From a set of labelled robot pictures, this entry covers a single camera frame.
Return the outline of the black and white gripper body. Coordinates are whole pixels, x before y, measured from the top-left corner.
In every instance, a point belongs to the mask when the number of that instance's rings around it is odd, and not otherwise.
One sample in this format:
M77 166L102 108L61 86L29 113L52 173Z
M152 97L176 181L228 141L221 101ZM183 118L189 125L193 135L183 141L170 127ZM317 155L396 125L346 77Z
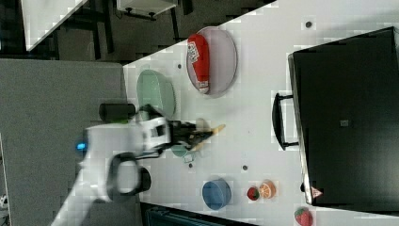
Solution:
M188 141L189 130L183 128L180 121L157 117L148 121L139 121L137 125L143 135L144 153L162 153L174 145Z

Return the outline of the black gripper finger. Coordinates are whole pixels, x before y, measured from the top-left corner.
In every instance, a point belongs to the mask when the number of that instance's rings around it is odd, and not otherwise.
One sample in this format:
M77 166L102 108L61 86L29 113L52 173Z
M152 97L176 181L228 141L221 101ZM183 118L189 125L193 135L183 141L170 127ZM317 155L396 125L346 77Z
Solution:
M194 131L206 131L207 126L204 123L188 123L187 127Z
M205 140L210 138L213 135L212 132L197 132L193 133L189 136L188 142L191 148L195 148L201 143L203 143Z

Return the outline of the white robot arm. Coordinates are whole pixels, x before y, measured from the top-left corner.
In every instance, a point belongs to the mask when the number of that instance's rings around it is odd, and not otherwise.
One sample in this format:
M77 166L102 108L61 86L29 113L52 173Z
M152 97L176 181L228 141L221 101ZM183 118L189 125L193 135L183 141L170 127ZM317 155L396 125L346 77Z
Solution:
M151 176L140 159L157 158L173 146L196 152L224 128L212 128L203 119L190 123L163 116L87 128L81 169L50 226L81 226L94 202L126 202L149 190Z

